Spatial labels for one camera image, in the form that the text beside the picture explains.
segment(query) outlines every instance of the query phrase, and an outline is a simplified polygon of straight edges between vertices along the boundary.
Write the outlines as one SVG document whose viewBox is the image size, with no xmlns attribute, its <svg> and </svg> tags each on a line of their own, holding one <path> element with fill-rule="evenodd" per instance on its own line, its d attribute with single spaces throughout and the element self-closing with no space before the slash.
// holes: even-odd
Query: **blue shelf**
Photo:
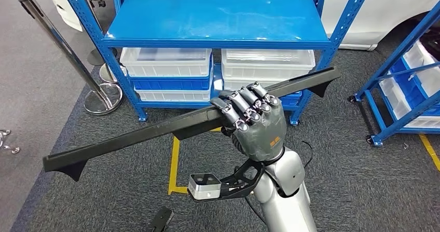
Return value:
<svg viewBox="0 0 440 232">
<path fill-rule="evenodd" d="M 313 0 L 124 0 L 109 47 L 324 49 Z"/>
</svg>

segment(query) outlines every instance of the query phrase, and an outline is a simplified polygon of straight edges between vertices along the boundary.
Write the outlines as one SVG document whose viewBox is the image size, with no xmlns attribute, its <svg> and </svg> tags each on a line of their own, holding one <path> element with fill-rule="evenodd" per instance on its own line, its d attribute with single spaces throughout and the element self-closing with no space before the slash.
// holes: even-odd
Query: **cable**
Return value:
<svg viewBox="0 0 440 232">
<path fill-rule="evenodd" d="M 312 148 L 312 146 L 309 144 L 309 143 L 307 143 L 306 141 L 302 141 L 302 142 L 304 142 L 304 143 L 306 143 L 308 146 L 309 146 L 309 148 L 310 148 L 310 153 L 312 154 L 311 156 L 310 156 L 310 159 L 309 159 L 309 161 L 307 161 L 307 163 L 304 165 L 304 169 L 307 167 L 307 165 L 312 161 L 312 159 L 313 159 L 313 148 Z"/>
<path fill-rule="evenodd" d="M 252 211 L 260 218 L 260 220 L 266 224 L 266 221 L 264 221 L 264 218 L 256 211 L 256 209 L 252 206 L 251 202 L 249 202 L 248 197 L 244 197 L 244 200 L 248 203 L 249 207 L 251 207 Z"/>
</svg>

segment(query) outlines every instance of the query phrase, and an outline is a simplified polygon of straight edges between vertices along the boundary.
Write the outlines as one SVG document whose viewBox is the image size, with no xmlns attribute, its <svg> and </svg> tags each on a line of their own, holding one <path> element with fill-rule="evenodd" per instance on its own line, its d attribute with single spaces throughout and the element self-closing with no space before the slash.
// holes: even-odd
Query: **robotic finger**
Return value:
<svg viewBox="0 0 440 232">
<path fill-rule="evenodd" d="M 261 101 L 249 89 L 247 89 L 245 87 L 242 87 L 240 90 L 238 90 L 238 92 L 257 111 L 260 111 L 260 112 L 270 112 L 270 106 L 268 104 L 266 104 L 265 102 Z"/>
<path fill-rule="evenodd" d="M 220 109 L 234 129 L 240 131 L 247 131 L 249 129 L 249 126 L 241 119 L 240 115 L 234 110 L 230 103 L 226 103 L 219 97 L 212 98 L 210 102 Z"/>
<path fill-rule="evenodd" d="M 220 98 L 230 100 L 239 113 L 242 113 L 245 121 L 251 124 L 261 119 L 260 114 L 249 104 L 238 91 L 222 91 Z"/>
<path fill-rule="evenodd" d="M 270 95 L 265 88 L 261 86 L 257 81 L 247 86 L 249 90 L 254 92 L 259 98 L 271 106 L 278 106 L 280 100 L 273 95 Z"/>
</svg>

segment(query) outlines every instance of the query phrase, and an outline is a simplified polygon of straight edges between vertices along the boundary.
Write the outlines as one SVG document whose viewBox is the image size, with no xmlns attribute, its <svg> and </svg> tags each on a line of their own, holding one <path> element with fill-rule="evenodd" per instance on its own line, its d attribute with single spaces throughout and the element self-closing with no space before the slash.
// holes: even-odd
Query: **yellow floor line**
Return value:
<svg viewBox="0 0 440 232">
<path fill-rule="evenodd" d="M 221 131 L 221 128 L 218 127 L 218 128 L 212 129 L 211 131 L 213 131 L 213 132 Z M 186 186 L 185 187 L 176 186 L 179 147 L 180 147 L 180 141 L 176 137 L 174 137 L 173 138 L 173 148 L 171 151 L 171 168 L 170 168 L 170 181 L 168 183 L 168 195 L 170 195 L 172 192 L 183 193 L 183 194 L 188 193 Z"/>
<path fill-rule="evenodd" d="M 434 149 L 432 148 L 431 143 L 429 143 L 429 140 L 425 134 L 419 134 L 419 136 L 423 142 L 423 145 L 425 146 L 429 155 L 431 156 L 432 161 L 434 161 L 434 164 L 437 167 L 437 170 L 440 171 L 440 159 L 438 158 L 437 154 L 435 153 Z"/>
<path fill-rule="evenodd" d="M 170 181 L 168 183 L 168 195 L 176 190 L 179 146 L 180 146 L 180 141 L 176 137 L 174 137 L 173 149 L 171 151 L 171 168 L 170 168 Z"/>
</svg>

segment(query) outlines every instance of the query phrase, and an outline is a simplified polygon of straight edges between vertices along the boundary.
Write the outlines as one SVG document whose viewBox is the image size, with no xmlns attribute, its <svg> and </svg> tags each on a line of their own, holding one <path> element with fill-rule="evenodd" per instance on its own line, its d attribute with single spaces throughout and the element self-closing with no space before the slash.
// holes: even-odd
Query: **gray carpet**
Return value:
<svg viewBox="0 0 440 232">
<path fill-rule="evenodd" d="M 365 142 L 368 130 L 359 109 L 346 100 L 401 36 L 387 39 L 387 47 L 373 52 L 338 51 L 332 66 L 341 69 L 342 78 L 325 98 L 312 99 L 300 126 L 288 127 L 285 144 L 303 161 L 310 151 L 301 140 L 313 147 L 306 185 L 319 231 L 440 231 L 440 174 L 418 136 L 395 135 L 372 148 Z M 137 122 L 127 102 L 103 117 L 90 116 L 77 104 L 53 152 L 184 111 L 148 112 L 145 124 Z M 167 195 L 171 147 L 172 136 L 166 135 L 95 158 L 78 183 L 60 173 L 41 174 L 11 231 L 144 231 L 161 206 L 175 212 L 169 231 L 266 231 L 244 200 L 195 204 L 183 194 Z M 226 176 L 244 161 L 218 132 L 183 140 L 177 184 L 186 185 L 195 172 Z"/>
</svg>

